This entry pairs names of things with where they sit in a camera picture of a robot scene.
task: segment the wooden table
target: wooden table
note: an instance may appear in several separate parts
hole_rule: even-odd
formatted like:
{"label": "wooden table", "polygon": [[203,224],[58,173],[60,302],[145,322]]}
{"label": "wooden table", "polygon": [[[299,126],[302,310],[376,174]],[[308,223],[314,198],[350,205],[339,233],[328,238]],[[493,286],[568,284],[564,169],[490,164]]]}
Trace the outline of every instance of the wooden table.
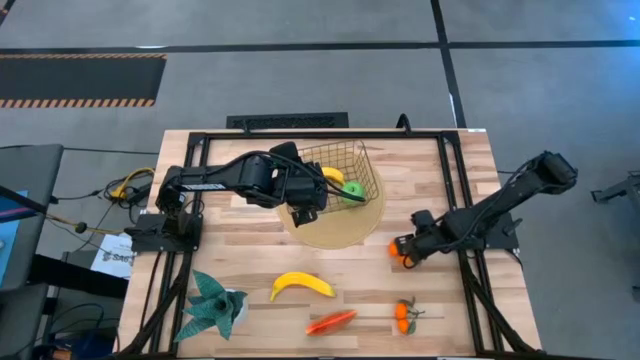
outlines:
{"label": "wooden table", "polygon": [[[210,130],[224,132],[232,130]],[[155,203],[166,170],[183,165],[190,131],[165,132],[150,204]],[[496,191],[500,184],[484,131],[460,130],[461,146],[474,202]],[[296,140],[299,148],[332,140]],[[208,164],[224,164],[250,150],[268,150],[282,140],[214,140]],[[246,291],[247,320],[233,329],[230,341],[211,328],[184,340],[178,357],[209,356],[434,356],[473,355],[469,320],[455,254],[436,254],[420,267],[405,270],[387,254],[391,238],[414,231],[410,215],[421,209],[438,216],[448,210],[436,141],[431,139],[365,139],[373,166],[379,171],[387,202],[383,219],[361,244],[341,250],[311,248],[283,229],[275,211],[245,204],[233,193],[204,193],[205,225],[192,268],[208,273],[227,288]],[[453,152],[449,154],[455,166]],[[454,173],[458,204],[463,204]],[[157,209],[150,206],[150,212]],[[120,321],[120,339],[129,344],[138,331],[155,254],[136,258]],[[522,338],[540,346],[520,266],[504,251],[486,251],[498,308]],[[155,277],[153,311],[162,272]],[[176,260],[174,274],[181,260]],[[327,298],[309,289],[290,288],[269,302],[271,286],[280,274],[306,271],[319,274],[336,289]],[[193,278],[188,295],[197,294]],[[399,334],[393,309],[398,299],[417,298],[426,311],[412,336]],[[341,309],[358,310],[343,331],[327,337],[307,337],[310,319]],[[165,317],[160,350],[168,349],[173,309]],[[185,315],[183,322],[189,320]],[[490,349],[486,316],[480,311],[485,346]]]}

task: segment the concrete floor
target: concrete floor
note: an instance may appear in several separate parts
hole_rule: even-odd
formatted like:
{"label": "concrete floor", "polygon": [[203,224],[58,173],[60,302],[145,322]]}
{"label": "concrete floor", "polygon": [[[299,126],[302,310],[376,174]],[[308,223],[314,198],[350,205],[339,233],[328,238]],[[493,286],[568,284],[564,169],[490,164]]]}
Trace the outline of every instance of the concrete floor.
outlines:
{"label": "concrete floor", "polygon": [[[631,0],[441,6],[450,41],[640,37],[640,7]],[[0,28],[3,48],[436,38],[429,2],[419,0],[17,0]],[[640,304],[630,294],[640,284],[637,216],[625,199],[595,205],[589,194],[640,168],[640,48],[452,50],[452,57],[467,125],[488,129],[500,169],[548,149],[580,170],[570,192],[514,211],[524,218],[521,257],[544,348],[640,358]],[[169,55],[156,106],[3,109],[0,146],[153,152],[167,128],[222,128],[235,114],[321,111],[348,111],[352,127],[391,126],[400,112],[415,127],[455,126],[437,50],[182,53]],[[55,193],[83,194],[155,160],[67,151]],[[91,223],[107,206],[89,199],[54,209]],[[127,224],[118,210],[104,226]],[[39,252],[60,256],[78,243],[47,226]]]}

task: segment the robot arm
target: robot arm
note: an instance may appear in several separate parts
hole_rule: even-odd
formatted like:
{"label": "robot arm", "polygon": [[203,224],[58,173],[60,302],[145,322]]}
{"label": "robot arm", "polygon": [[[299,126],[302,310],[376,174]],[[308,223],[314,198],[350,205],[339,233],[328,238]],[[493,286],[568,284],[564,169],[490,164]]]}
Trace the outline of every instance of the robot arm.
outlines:
{"label": "robot arm", "polygon": [[548,151],[523,164],[504,187],[470,208],[449,211],[433,219],[428,210],[411,216],[415,234],[394,240],[406,267],[430,255],[466,249],[471,239],[483,238],[498,219],[538,193],[561,194],[576,183],[577,171],[560,154]]}
{"label": "robot arm", "polygon": [[132,249],[144,251],[194,251],[200,243],[202,215],[184,210],[185,192],[233,191],[247,204],[272,209],[287,204],[294,225],[318,219],[329,193],[365,201],[325,180],[320,164],[303,163],[295,143],[269,151],[250,151],[225,165],[172,166],[162,181],[156,205],[161,214],[140,216],[135,227],[125,229]]}
{"label": "robot arm", "polygon": [[196,191],[233,191],[247,204],[266,209],[286,203],[293,209],[296,226],[315,221],[317,212],[327,205],[328,194],[320,164],[303,163],[293,142],[268,152],[248,152],[225,165],[172,166],[156,205],[163,213],[177,214],[183,205],[182,193]]}

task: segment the gold wire basket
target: gold wire basket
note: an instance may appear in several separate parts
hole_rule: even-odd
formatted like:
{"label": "gold wire basket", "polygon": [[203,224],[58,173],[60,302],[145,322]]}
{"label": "gold wire basket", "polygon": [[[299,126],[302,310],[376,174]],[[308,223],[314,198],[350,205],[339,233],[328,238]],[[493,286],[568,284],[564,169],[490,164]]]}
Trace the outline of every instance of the gold wire basket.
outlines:
{"label": "gold wire basket", "polygon": [[373,176],[373,167],[369,162],[367,149],[362,141],[349,140],[298,149],[298,154],[305,163],[313,161],[320,163],[320,166],[328,166],[340,170],[344,175],[345,182],[357,181],[364,188],[364,202],[345,202],[343,197],[329,194],[327,207],[318,212],[318,214],[364,206],[380,195],[378,184]]}

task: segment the green ball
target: green ball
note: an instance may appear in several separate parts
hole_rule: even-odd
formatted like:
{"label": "green ball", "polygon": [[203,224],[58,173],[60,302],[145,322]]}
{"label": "green ball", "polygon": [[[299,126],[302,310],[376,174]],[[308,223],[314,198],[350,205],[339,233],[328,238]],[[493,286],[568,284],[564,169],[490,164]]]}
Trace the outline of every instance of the green ball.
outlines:
{"label": "green ball", "polygon": [[[349,181],[348,183],[344,184],[344,186],[342,187],[342,191],[364,198],[364,187],[362,187],[362,185],[360,185],[360,183],[357,181]],[[360,201],[347,199],[345,197],[343,197],[342,200],[349,205],[361,204]]]}

